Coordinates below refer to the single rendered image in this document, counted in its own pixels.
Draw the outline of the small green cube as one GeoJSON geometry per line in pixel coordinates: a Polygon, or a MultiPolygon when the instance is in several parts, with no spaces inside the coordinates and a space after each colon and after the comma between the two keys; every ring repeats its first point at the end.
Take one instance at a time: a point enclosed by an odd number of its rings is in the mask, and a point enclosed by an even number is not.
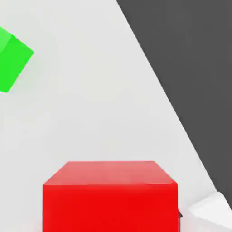
{"type": "Polygon", "coordinates": [[[34,51],[0,27],[0,92],[7,93],[34,51]]]}

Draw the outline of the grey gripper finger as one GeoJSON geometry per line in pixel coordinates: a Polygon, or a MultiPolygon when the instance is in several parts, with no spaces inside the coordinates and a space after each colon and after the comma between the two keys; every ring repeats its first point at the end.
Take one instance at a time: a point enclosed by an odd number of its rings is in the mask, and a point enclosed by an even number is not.
{"type": "Polygon", "coordinates": [[[180,232],[232,232],[232,209],[222,193],[187,191],[178,200],[180,232]]]}

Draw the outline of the small red cube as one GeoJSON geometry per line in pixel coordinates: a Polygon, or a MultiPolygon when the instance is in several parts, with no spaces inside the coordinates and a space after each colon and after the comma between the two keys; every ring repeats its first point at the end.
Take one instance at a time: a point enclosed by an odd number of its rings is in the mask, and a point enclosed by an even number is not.
{"type": "Polygon", "coordinates": [[[179,232],[178,185],[153,161],[67,162],[43,184],[43,232],[179,232]]]}

